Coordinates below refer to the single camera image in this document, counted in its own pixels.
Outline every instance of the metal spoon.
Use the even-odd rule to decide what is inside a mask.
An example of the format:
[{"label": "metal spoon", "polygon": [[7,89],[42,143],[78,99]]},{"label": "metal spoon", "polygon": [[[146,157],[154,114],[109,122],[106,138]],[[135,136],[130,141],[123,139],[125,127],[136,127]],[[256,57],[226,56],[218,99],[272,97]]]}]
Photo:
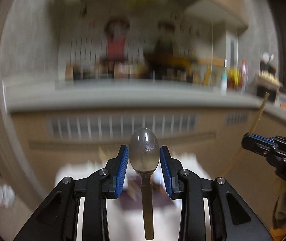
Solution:
[{"label": "metal spoon", "polygon": [[134,131],[129,143],[129,161],[142,178],[142,205],[145,239],[154,239],[152,185],[150,177],[160,159],[160,148],[154,133],[146,128]]}]

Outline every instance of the countertop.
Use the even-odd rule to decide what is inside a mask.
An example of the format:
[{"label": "countertop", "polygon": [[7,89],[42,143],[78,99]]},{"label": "countertop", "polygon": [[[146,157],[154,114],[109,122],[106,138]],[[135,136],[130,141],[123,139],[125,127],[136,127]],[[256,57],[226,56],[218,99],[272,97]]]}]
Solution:
[{"label": "countertop", "polygon": [[[151,80],[3,82],[7,113],[120,107],[259,108],[262,99],[191,84]],[[267,103],[265,111],[286,122],[286,109]]]}]

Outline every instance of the red cloth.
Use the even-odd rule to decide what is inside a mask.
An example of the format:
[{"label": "red cloth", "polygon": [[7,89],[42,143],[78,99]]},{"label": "red cloth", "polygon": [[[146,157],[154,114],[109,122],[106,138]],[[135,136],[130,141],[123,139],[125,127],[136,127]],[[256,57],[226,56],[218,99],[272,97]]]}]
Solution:
[{"label": "red cloth", "polygon": [[122,58],[124,56],[125,37],[113,40],[107,38],[107,58]]}]

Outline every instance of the white plastic bag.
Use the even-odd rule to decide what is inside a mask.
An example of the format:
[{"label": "white plastic bag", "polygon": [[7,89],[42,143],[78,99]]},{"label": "white plastic bag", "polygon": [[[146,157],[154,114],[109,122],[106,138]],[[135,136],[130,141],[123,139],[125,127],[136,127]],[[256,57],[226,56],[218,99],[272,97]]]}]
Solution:
[{"label": "white plastic bag", "polygon": [[16,199],[16,194],[11,186],[0,186],[0,206],[12,208]]}]

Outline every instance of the screw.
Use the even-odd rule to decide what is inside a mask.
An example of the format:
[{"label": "screw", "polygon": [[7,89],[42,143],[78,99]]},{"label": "screw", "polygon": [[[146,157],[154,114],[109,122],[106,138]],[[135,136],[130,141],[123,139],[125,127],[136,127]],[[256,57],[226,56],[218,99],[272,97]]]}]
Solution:
[{"label": "screw", "polygon": [[181,173],[183,176],[187,176],[187,175],[189,175],[190,171],[189,171],[188,169],[182,169],[182,170],[180,171],[180,173]]},{"label": "screw", "polygon": [[72,181],[72,178],[71,178],[71,177],[65,177],[65,178],[62,179],[62,182],[63,182],[64,184],[68,184],[68,183],[70,183],[71,181]]},{"label": "screw", "polygon": [[102,169],[100,169],[100,170],[98,171],[98,173],[99,173],[99,175],[101,175],[101,176],[105,176],[105,175],[107,175],[108,170],[107,170],[107,169],[102,168]]},{"label": "screw", "polygon": [[216,181],[221,185],[223,185],[226,182],[224,178],[217,178]]}]

